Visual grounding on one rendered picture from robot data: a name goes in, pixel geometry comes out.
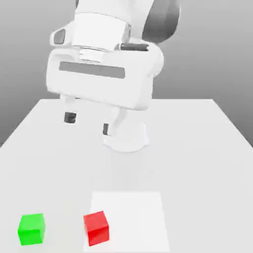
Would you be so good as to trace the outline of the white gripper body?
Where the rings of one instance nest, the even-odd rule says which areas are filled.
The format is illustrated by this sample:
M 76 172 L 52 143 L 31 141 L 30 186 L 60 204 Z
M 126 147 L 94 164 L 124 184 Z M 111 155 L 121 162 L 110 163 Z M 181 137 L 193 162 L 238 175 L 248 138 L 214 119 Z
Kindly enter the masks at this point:
M 70 48 L 54 49 L 48 59 L 48 91 L 131 110 L 146 110 L 153 80 L 164 56 L 156 45 L 147 51 L 116 50 L 102 54 L 102 62 L 82 61 Z

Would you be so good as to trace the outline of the small red cube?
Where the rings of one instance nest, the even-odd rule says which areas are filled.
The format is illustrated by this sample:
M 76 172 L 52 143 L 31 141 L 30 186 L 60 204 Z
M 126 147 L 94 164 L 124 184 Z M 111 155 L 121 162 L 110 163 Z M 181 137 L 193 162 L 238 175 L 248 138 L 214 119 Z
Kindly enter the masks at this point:
M 90 247 L 110 240 L 109 224 L 104 211 L 84 215 L 83 220 Z

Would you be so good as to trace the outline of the small green cube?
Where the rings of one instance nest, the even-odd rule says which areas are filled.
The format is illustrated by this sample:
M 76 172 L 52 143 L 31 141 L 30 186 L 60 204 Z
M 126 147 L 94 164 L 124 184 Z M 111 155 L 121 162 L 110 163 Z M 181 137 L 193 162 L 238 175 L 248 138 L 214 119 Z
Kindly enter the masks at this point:
M 22 246 L 42 244 L 45 233 L 45 220 L 42 213 L 22 215 L 18 236 Z

